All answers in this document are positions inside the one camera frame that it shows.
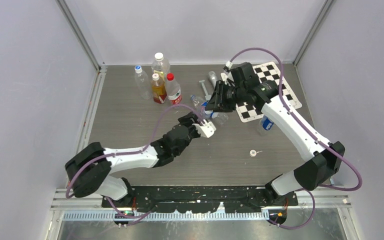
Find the gray wooden table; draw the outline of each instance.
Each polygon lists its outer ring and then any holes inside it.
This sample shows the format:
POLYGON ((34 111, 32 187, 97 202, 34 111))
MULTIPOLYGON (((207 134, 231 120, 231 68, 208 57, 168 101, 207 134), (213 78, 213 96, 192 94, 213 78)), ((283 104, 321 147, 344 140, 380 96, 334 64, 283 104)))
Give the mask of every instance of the gray wooden table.
MULTIPOLYGON (((150 67, 144 70, 151 75, 150 67)), ((219 76, 222 65, 173 65, 171 71, 181 86, 182 103, 192 106, 190 95, 204 97, 198 83, 209 71, 219 76)), ((298 112, 311 117, 296 71, 285 64, 285 79, 302 103, 298 112)), ((209 91, 211 84, 206 81, 209 91)), ((161 112, 170 106, 142 99, 134 80, 133 66, 110 66, 103 84, 89 142, 101 142, 104 148, 133 148, 149 142, 161 112)), ((177 118, 189 112, 176 108, 161 121, 156 138, 176 125, 177 118)), ((189 147, 164 167, 137 168, 117 173, 132 185, 263 185, 289 172, 304 161, 288 138, 275 125, 267 135, 257 133, 258 121, 242 123, 234 111, 229 120, 211 138, 192 140, 189 147), (262 151, 250 157, 250 150, 262 151)))

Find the white bottle cap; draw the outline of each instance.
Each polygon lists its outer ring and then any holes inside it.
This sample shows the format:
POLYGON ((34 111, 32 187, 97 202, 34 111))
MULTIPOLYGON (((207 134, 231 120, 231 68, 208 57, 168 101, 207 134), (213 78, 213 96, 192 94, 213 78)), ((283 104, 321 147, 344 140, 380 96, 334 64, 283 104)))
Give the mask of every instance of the white bottle cap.
POLYGON ((154 57, 155 57, 155 60, 157 60, 158 62, 161 62, 164 59, 164 55, 161 52, 155 53, 154 57))
POLYGON ((142 73, 142 67, 140 65, 137 65, 137 66, 134 67, 134 71, 137 74, 140 74, 140 73, 142 73))
POLYGON ((160 79, 160 75, 158 75, 157 73, 152 74, 152 80, 158 81, 158 79, 160 79))

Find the white wall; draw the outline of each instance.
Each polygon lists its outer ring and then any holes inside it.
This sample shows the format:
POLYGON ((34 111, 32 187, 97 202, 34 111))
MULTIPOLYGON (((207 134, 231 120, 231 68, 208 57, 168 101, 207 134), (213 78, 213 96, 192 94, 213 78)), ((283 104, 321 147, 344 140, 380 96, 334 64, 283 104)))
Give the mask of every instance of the white wall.
POLYGON ((95 78, 54 0, 0 0, 0 240, 38 240, 95 78))
MULTIPOLYGON (((95 55, 107 65, 225 63, 249 47, 292 62, 324 0, 68 0, 95 55)), ((247 53, 238 62, 271 61, 247 53)))
MULTIPOLYGON (((365 237, 384 239, 384 1, 336 1, 298 70, 314 125, 362 174, 350 199, 365 237)), ((345 165, 335 180, 356 183, 345 165)))

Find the juice bottle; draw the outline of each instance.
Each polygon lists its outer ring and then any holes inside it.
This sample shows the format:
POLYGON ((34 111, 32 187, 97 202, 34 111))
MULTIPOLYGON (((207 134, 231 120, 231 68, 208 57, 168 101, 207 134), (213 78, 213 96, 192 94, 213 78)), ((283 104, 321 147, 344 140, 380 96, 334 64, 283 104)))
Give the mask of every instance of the juice bottle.
POLYGON ((152 97, 154 102, 163 104, 167 97, 166 87, 164 86, 164 80, 160 78, 157 73, 152 74, 152 97))

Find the water bottle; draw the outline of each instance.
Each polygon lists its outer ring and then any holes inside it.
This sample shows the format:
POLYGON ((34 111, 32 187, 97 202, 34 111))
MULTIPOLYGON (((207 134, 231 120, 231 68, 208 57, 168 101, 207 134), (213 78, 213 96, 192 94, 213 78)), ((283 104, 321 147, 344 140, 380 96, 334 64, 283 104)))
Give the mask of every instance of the water bottle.
POLYGON ((170 73, 170 63, 161 52, 155 53, 151 68, 153 74, 158 74, 159 78, 162 79, 164 83, 167 83, 166 76, 170 73))
POLYGON ((200 96, 191 95, 190 100, 192 100, 192 103, 195 106, 196 110, 198 110, 199 113, 201 113, 202 117, 205 119, 214 120, 214 122, 218 125, 223 125, 229 119, 228 115, 225 112, 213 112, 205 110, 205 107, 207 106, 207 101, 205 101, 200 96))
POLYGON ((260 135, 265 135, 268 131, 270 131, 270 129, 272 129, 274 124, 275 123, 273 121, 264 115, 258 123, 257 131, 260 135))
POLYGON ((142 70, 142 67, 137 65, 134 67, 136 74, 134 75, 134 80, 136 81, 137 88, 139 89, 139 94, 143 99, 150 99, 152 97, 151 82, 148 78, 148 75, 145 71, 142 70))
POLYGON ((167 91, 167 98, 171 104, 175 105, 182 100, 182 94, 180 91, 180 84, 176 81, 173 73, 167 74, 167 84, 165 85, 167 91))

